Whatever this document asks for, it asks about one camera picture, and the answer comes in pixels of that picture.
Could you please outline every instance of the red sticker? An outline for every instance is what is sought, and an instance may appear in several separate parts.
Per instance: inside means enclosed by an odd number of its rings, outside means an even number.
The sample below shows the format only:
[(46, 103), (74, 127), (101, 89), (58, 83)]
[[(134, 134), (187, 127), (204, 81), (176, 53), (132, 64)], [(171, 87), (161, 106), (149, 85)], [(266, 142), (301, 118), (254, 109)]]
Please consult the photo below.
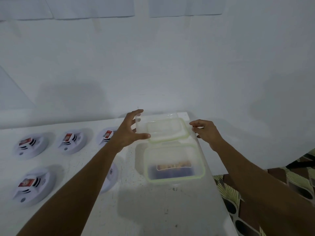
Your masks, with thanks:
[(20, 146), (20, 145), (23, 145), (23, 144), (25, 144), (25, 143), (29, 143), (31, 140), (32, 140), (32, 138), (27, 138), (27, 139), (25, 139), (25, 140), (22, 140), (22, 141), (20, 141), (19, 146)]
[(68, 142), (70, 140), (71, 135), (72, 135), (72, 133), (67, 133), (65, 138), (62, 141)]
[(24, 179), (20, 184), (19, 187), (25, 187), (25, 186), (32, 186), (35, 179)]
[(113, 131), (107, 130), (107, 132), (104, 134), (103, 138), (109, 138)]

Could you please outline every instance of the white wall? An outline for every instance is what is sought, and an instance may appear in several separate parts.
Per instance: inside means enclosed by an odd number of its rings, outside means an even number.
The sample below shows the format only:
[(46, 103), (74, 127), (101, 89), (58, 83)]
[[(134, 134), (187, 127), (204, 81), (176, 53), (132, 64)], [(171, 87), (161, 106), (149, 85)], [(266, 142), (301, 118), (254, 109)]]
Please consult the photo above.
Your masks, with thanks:
[(222, 15), (149, 18), (135, 0), (131, 18), (0, 23), (0, 65), (37, 106), (0, 112), (0, 127), (188, 111), (259, 166), (286, 165), (315, 147), (314, 6), (227, 0)]

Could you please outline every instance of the forearm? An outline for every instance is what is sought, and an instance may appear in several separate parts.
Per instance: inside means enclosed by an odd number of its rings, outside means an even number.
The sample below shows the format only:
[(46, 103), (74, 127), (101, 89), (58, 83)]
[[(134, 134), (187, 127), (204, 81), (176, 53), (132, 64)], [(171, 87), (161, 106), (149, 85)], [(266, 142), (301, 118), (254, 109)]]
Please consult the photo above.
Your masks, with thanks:
[(81, 235), (119, 149), (108, 142), (26, 223), (22, 235)]
[(311, 204), (223, 141), (216, 149), (242, 198), (268, 236), (313, 235)]

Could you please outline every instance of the smoke detector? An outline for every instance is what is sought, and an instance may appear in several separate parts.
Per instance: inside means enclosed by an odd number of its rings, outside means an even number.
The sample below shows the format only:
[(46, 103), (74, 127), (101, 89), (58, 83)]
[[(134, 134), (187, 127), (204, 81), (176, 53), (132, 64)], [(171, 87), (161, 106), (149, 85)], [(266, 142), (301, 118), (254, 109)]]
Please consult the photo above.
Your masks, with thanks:
[(118, 169), (115, 163), (112, 163), (108, 171), (108, 174), (105, 178), (105, 181), (102, 185), (102, 188), (100, 190), (100, 194), (106, 191), (109, 191), (116, 184), (117, 179), (118, 179)]
[(13, 200), (22, 206), (35, 205), (49, 195), (55, 181), (55, 174), (47, 168), (33, 169), (18, 181)]
[(20, 159), (30, 159), (41, 154), (48, 145), (42, 134), (31, 134), (22, 138), (13, 147), (13, 155)]
[(86, 144), (87, 136), (81, 130), (69, 130), (58, 139), (57, 148), (63, 154), (74, 154), (80, 151)]
[(112, 138), (117, 129), (118, 127), (108, 127), (97, 134), (96, 143), (99, 148), (102, 148)]

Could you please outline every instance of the white tabletop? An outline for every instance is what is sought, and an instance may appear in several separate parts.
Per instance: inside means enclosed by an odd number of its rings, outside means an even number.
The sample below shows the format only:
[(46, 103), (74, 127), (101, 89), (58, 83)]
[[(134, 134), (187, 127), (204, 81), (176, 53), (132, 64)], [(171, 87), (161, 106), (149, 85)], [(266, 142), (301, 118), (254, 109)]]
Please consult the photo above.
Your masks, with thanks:
[[(179, 117), (189, 121), (187, 113), (179, 113)], [(119, 126), (122, 120), (0, 130), (1, 235), (17, 234), (47, 199), (96, 154), (97, 133), (106, 127)], [(87, 145), (73, 155), (61, 155), (55, 147), (56, 137), (67, 129), (83, 129), (88, 135)], [(189, 131), (199, 145), (195, 134)], [(44, 133), (49, 138), (47, 149), (29, 160), (14, 158), (13, 145), (32, 133)], [(99, 195), (82, 235), (237, 235), (203, 155), (206, 174), (202, 179), (156, 186), (142, 175), (139, 151), (141, 142), (136, 142), (117, 154), (114, 162), (119, 169), (118, 181), (110, 191)], [(12, 190), (16, 181), (35, 167), (54, 170), (56, 185), (37, 205), (20, 208), (11, 200)]]

